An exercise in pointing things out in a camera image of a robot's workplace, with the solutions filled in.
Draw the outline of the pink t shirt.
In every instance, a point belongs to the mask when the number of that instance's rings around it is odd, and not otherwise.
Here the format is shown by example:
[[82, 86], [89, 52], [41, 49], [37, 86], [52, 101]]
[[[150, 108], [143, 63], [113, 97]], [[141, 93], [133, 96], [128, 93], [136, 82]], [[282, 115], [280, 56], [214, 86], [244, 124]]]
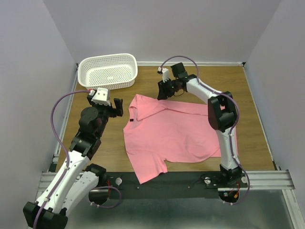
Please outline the pink t shirt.
[[199, 163], [220, 157], [208, 106], [136, 94], [123, 129], [126, 153], [140, 184], [167, 173], [166, 162]]

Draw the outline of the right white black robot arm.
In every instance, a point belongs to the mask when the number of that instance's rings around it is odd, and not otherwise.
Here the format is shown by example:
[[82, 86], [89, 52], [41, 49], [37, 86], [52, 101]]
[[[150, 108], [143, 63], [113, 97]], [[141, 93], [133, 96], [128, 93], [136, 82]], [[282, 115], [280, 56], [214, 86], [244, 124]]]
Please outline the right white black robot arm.
[[221, 164], [219, 181], [225, 187], [230, 187], [243, 175], [237, 153], [235, 140], [236, 125], [240, 112], [237, 103], [230, 92], [218, 91], [199, 79], [194, 74], [188, 74], [183, 63], [171, 66], [174, 80], [169, 77], [169, 70], [158, 67], [157, 73], [162, 76], [158, 82], [158, 100], [166, 100], [183, 90], [191, 93], [205, 102], [208, 106], [208, 122], [216, 131], [220, 151]]

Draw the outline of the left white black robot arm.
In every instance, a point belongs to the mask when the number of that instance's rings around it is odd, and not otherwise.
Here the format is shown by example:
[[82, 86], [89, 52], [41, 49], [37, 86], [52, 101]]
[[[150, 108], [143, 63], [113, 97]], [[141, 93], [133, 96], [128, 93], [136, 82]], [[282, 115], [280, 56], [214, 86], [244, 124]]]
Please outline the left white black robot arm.
[[27, 202], [23, 214], [33, 229], [63, 229], [68, 216], [82, 198], [106, 182], [105, 168], [91, 164], [101, 144], [101, 136], [109, 118], [123, 115], [123, 100], [115, 98], [114, 105], [106, 100], [87, 97], [90, 107], [84, 108], [79, 130], [73, 138], [65, 162], [54, 179], [35, 202]]

